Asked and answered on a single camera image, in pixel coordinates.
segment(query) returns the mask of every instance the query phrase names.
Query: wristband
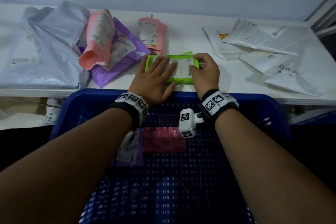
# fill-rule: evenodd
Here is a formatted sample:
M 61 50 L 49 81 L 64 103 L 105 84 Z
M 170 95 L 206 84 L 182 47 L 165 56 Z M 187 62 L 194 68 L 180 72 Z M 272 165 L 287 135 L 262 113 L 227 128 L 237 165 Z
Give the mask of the wristband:
M 217 118 L 228 109 L 238 110 L 239 104 L 229 93 L 218 89 L 208 90 L 198 105 L 203 112 L 205 120 L 215 122 Z
M 141 96 L 130 92 L 121 94 L 110 108 L 120 108 L 128 112 L 133 120 L 133 131 L 141 126 L 148 114 L 146 101 Z

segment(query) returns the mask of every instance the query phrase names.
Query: lime green package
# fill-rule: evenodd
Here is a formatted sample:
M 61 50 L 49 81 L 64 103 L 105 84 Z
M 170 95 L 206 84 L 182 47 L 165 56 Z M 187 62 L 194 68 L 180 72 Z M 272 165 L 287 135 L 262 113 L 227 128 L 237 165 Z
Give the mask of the lime green package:
M 187 52 L 182 55 L 164 55 L 170 57 L 170 61 L 166 68 L 168 68 L 174 60 L 177 60 L 177 67 L 173 72 L 173 75 L 166 82 L 167 84 L 171 82 L 176 82 L 177 84 L 194 84 L 194 79 L 189 73 L 189 66 L 194 65 L 197 68 L 200 68 L 200 66 L 198 64 L 198 60 L 195 60 L 193 55 L 190 55 L 190 53 L 192 54 L 192 52 Z M 157 55 L 148 56 L 145 71 L 147 71 L 157 57 Z

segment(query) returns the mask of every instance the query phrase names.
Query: hand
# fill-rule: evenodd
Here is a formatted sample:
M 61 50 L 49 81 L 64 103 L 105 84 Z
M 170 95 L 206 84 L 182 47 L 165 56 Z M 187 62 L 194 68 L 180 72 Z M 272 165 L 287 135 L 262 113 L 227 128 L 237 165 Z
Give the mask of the hand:
M 194 59 L 205 64 L 200 64 L 198 69 L 195 66 L 190 66 L 189 71 L 194 78 L 195 90 L 198 97 L 202 99 L 204 93 L 211 89 L 219 90 L 219 69 L 216 62 L 207 53 L 197 53 Z
M 169 57 L 159 55 L 148 70 L 145 71 L 147 58 L 147 54 L 142 58 L 139 70 L 128 92 L 142 96 L 149 104 L 149 107 L 155 107 L 165 102 L 175 90 L 176 82 L 172 82 L 166 89 L 164 84 L 173 74 L 177 61 L 175 60 L 165 71 Z

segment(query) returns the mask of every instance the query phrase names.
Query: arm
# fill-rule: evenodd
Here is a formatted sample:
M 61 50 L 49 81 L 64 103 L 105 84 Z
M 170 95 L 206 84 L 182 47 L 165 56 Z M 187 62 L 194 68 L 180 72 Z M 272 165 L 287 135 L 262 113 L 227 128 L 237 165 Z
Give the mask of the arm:
M 208 54 L 195 58 L 206 63 L 204 69 L 190 69 L 201 99 L 218 89 L 219 70 Z M 215 128 L 258 224 L 336 223 L 335 194 L 241 113 L 225 111 Z
M 130 92 L 150 107 L 164 102 L 175 84 L 164 83 L 169 59 L 158 57 L 145 72 L 140 64 Z M 111 108 L 55 138 L 0 173 L 0 216 L 3 223 L 78 223 L 91 193 L 132 127 L 128 112 Z

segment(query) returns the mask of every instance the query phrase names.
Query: black wristband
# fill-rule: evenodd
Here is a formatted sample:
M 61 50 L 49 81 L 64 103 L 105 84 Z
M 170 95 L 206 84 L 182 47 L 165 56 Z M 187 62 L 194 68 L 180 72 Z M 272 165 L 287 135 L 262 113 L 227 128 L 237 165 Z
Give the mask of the black wristband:
M 203 97 L 202 97 L 202 100 L 201 100 L 201 103 L 203 101 L 205 101 L 209 96 L 211 96 L 212 94 L 216 93 L 217 91 L 219 91 L 219 89 L 211 89 L 211 90 L 208 90 L 206 93 L 204 93 Z M 238 107 L 236 106 L 236 104 L 234 103 L 227 103 L 225 106 L 221 107 L 213 116 L 211 116 L 210 118 L 207 118 L 205 115 L 203 115 L 203 119 L 204 120 L 208 120 L 208 121 L 211 121 L 213 123 L 216 122 L 217 118 L 225 111 L 229 110 L 229 109 L 236 109 L 237 111 L 238 110 Z
M 123 109 L 124 111 L 128 112 L 133 120 L 132 130 L 135 131 L 139 127 L 139 112 L 134 106 L 126 102 L 119 102 L 119 103 L 114 102 L 113 104 L 110 105 L 109 108 L 119 108 L 119 109 Z

